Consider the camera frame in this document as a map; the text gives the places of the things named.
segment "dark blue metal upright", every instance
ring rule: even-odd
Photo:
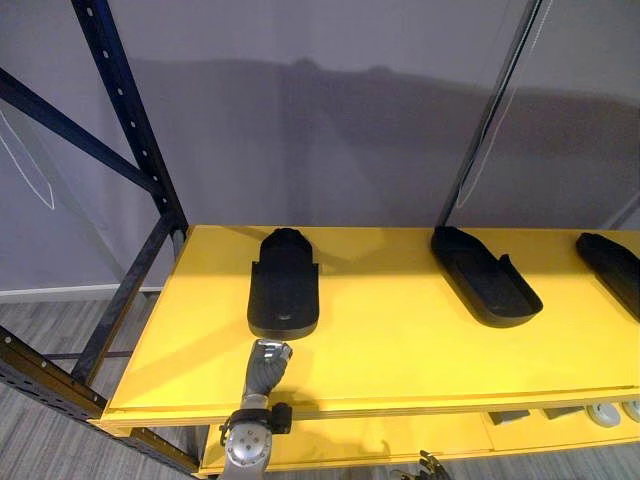
[[[166,238],[170,236],[175,246],[181,245],[180,240],[186,234],[188,224],[151,129],[107,2],[72,0],[71,3],[140,168],[129,163],[2,69],[0,98],[147,190],[160,212],[160,219],[122,280],[84,350],[78,355],[78,362],[71,374],[0,327],[0,381],[95,429],[87,420],[99,418],[106,408],[107,400],[91,389],[92,380]],[[194,455],[171,445],[146,428],[133,428],[127,437],[111,438],[179,472],[190,474],[198,470],[199,461]]]

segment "yellow shelf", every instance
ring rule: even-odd
[[[495,426],[486,413],[296,421],[276,435],[269,470],[417,462],[428,450],[441,460],[544,452],[640,440],[640,425],[621,413],[620,425],[603,428],[586,413],[548,420],[541,411]],[[200,474],[224,466],[218,425],[209,430]]]
[[[100,423],[212,424],[239,403],[254,337],[251,262],[271,227],[193,227]],[[430,229],[302,228],[320,263],[316,331],[273,401],[298,419],[477,412],[638,398],[639,327],[575,252],[580,231],[468,229],[509,253],[544,309],[479,324],[441,275]],[[635,254],[640,232],[606,232]]]

